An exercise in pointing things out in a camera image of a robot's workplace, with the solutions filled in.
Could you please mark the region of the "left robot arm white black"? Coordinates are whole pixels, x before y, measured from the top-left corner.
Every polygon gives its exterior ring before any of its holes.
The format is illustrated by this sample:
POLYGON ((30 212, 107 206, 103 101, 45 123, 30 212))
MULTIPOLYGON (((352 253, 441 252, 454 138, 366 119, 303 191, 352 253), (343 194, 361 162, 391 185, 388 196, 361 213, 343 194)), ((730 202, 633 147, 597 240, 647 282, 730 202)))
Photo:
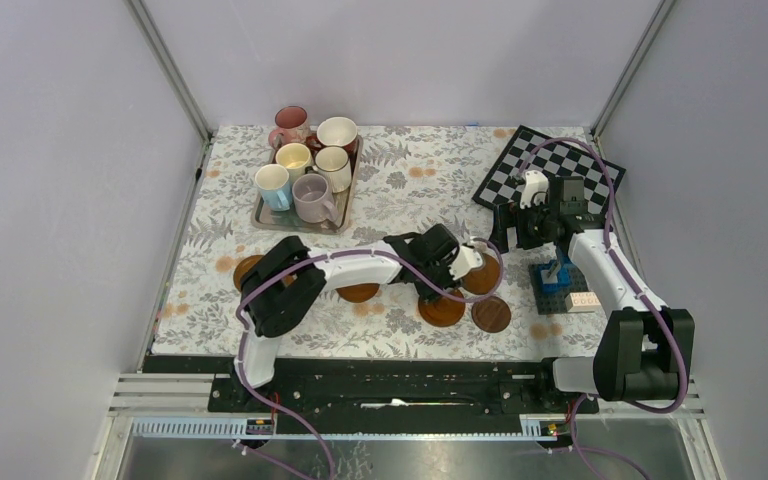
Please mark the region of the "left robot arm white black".
POLYGON ((309 247, 292 235, 264 255, 245 258, 233 274, 244 334, 234 360, 238 378, 232 398, 248 411, 267 404, 281 339, 322 293, 342 290, 356 298, 374 287, 410 284, 420 300, 431 302, 452 295, 483 264, 474 246, 459 242, 442 224, 337 250, 309 247))

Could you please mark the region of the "metal serving tray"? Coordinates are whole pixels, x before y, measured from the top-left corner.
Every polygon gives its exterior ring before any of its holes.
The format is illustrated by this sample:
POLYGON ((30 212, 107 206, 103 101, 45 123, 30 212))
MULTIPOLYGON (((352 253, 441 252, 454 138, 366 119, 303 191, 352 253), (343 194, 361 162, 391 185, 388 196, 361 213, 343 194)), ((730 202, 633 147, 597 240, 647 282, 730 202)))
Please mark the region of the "metal serving tray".
POLYGON ((357 191, 357 182, 359 178, 358 169, 363 160, 363 149, 364 139, 359 135, 356 140, 355 152, 349 154, 352 171, 351 184, 345 191, 334 195, 338 214, 337 222, 332 222, 328 219, 319 223, 305 222, 298 216, 295 208, 291 208, 288 211, 273 212, 265 204, 261 195, 258 194, 251 211, 252 225, 260 229, 295 233, 337 235, 345 231, 350 223, 351 205, 357 191))

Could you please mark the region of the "dark walnut round coaster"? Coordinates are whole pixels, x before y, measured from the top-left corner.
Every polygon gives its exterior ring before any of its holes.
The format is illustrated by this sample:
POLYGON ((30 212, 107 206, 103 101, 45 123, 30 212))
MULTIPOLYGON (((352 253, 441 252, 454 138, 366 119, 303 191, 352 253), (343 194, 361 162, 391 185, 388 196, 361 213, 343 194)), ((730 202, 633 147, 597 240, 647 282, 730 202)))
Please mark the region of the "dark walnut round coaster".
POLYGON ((493 296, 475 303, 471 308, 471 316, 480 330, 495 334, 510 325, 512 313, 507 302, 493 296))

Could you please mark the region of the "brown wooden coaster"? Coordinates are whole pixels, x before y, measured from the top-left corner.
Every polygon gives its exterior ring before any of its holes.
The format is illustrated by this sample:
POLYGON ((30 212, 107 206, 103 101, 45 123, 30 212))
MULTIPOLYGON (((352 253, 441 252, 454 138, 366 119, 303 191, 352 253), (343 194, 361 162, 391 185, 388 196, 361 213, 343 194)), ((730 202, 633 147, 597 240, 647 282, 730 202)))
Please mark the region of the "brown wooden coaster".
POLYGON ((466 304, 448 297, 439 297, 433 301, 419 299, 417 311, 428 324, 445 328, 457 324, 463 318, 466 304))
POLYGON ((243 258, 233 273, 233 283, 240 293, 251 292, 280 273, 286 263, 265 260, 264 255, 252 255, 243 258))
POLYGON ((379 284, 365 283, 337 288, 336 291, 339 297, 343 300, 354 304, 360 304, 372 299, 379 292, 379 289, 379 284))
POLYGON ((481 268, 470 271, 462 278, 463 288, 475 295, 490 293, 500 278, 500 265, 495 257, 483 253, 484 264, 481 268))

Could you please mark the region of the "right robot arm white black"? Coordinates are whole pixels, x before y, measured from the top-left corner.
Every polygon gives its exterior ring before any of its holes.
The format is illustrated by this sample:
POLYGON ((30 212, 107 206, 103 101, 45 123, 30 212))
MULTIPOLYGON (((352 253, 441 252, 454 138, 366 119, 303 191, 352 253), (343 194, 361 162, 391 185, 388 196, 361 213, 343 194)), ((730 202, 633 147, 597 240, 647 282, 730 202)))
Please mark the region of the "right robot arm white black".
POLYGON ((550 374, 533 386, 537 405, 557 412, 581 393, 651 412, 656 400, 671 403, 663 412, 677 409, 689 386, 691 314, 670 308, 647 287, 618 247, 608 217, 589 211, 583 178, 528 171, 521 184, 518 201, 493 208, 492 244, 508 252, 513 229, 519 248, 554 245, 584 276, 607 317, 594 356, 550 360, 550 374))

